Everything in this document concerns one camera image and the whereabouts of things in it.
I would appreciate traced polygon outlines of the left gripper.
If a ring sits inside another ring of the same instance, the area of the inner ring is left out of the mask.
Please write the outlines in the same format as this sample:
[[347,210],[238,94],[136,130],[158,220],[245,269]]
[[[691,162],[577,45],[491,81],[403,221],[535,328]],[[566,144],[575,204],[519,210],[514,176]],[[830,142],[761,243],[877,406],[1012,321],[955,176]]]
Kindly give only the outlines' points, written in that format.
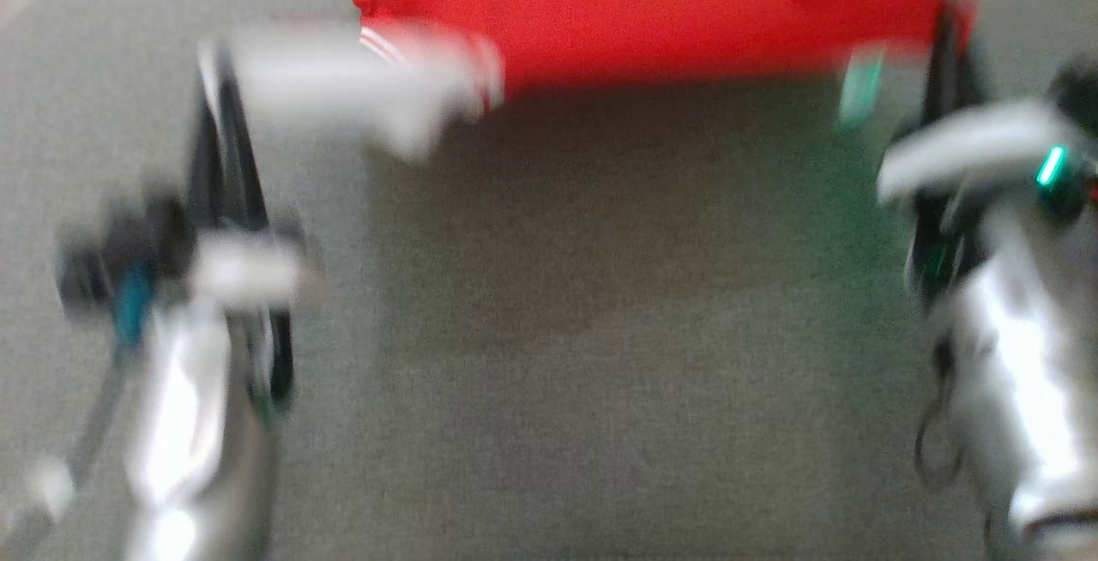
[[197,120],[187,209],[200,227],[190,292],[251,327],[250,395],[264,412],[285,412],[294,386],[291,310],[320,292],[320,256],[309,240],[269,227],[237,80],[223,45],[197,49]]

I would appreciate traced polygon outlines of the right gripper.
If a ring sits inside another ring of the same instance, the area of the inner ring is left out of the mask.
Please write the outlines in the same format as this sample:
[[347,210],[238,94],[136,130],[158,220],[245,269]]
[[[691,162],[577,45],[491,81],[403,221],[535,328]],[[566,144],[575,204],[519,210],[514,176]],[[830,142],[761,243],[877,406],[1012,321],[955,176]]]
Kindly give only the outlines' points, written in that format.
[[987,104],[981,45],[961,20],[938,14],[919,127],[890,143],[875,182],[878,204],[914,217],[905,273],[926,305],[985,259],[975,232],[1000,195],[1075,214],[1075,124],[1050,101]]

